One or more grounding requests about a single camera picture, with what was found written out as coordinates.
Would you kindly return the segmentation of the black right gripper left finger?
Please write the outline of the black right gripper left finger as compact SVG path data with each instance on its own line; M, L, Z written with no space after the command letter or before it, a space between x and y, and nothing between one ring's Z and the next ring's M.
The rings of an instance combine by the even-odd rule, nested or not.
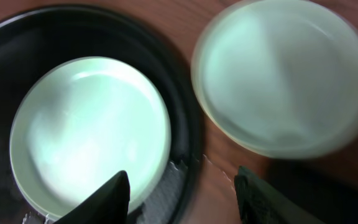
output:
M122 170L55 224L124 224L129 200L129 179Z

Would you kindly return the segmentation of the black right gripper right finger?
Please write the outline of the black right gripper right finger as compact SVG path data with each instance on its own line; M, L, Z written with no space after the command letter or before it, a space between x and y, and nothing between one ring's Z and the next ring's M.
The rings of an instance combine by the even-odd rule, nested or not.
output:
M244 166L234 177L234 188L242 223L324 224Z

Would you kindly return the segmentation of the mint plate with red stain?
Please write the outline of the mint plate with red stain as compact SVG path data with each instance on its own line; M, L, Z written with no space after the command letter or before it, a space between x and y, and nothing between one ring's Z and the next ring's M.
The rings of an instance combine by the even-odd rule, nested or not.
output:
M164 100L142 72L112 58L77 58L26 94L11 128L11 167L24 198L53 221L124 170L132 212L163 176L171 135Z

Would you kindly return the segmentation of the plain mint green plate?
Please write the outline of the plain mint green plate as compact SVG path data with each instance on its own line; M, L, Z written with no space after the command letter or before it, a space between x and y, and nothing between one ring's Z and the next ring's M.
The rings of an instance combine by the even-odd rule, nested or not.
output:
M191 82L213 123L263 156L321 157L358 136L358 30L311 1L225 9L198 39Z

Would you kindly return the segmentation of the black rectangular tray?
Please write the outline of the black rectangular tray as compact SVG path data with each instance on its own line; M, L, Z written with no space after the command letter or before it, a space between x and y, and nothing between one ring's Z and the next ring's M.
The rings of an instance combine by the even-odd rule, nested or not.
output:
M301 162L274 160L265 179L300 208L325 223L358 223L358 190Z

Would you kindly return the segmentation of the round black tray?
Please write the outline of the round black tray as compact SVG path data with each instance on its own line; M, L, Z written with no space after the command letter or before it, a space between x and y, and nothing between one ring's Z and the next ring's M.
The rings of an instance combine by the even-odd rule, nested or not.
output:
M0 223L44 216L25 201L9 161L9 132L31 86L52 68L86 56L122 60L161 92L172 127L169 163L161 181L128 223L180 223L201 168L200 110L188 64L173 42L148 22L84 4L38 7L0 21Z

